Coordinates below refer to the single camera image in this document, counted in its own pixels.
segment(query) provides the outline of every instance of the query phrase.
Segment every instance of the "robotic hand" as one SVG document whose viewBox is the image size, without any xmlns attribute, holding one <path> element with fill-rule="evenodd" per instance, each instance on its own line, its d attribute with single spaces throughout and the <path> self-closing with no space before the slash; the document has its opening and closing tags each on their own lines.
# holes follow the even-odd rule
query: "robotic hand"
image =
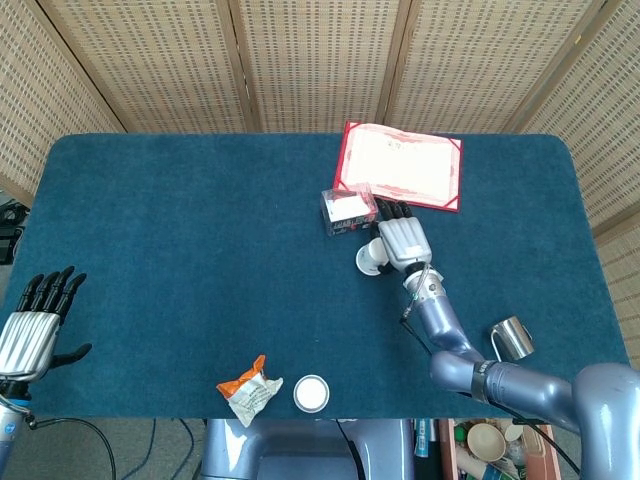
<svg viewBox="0 0 640 480">
<path fill-rule="evenodd" d="M 67 283 L 74 268 L 35 276 L 26 286 L 0 335 L 0 477 L 20 426 L 30 415 L 29 384 L 48 370 L 81 360 L 91 350 L 85 343 L 75 352 L 53 355 L 84 273 Z"/>
<path fill-rule="evenodd" d="M 373 231 L 381 236 L 389 265 L 405 274 L 411 295 L 405 316 L 415 306 L 429 340 L 441 349 L 431 360 L 433 382 L 580 434 L 583 480 L 640 479 L 640 373 L 628 365 L 591 365 L 570 384 L 485 360 L 467 339 L 430 266 L 431 248 L 420 222 L 406 204 L 376 203 L 383 221 Z"/>
</svg>

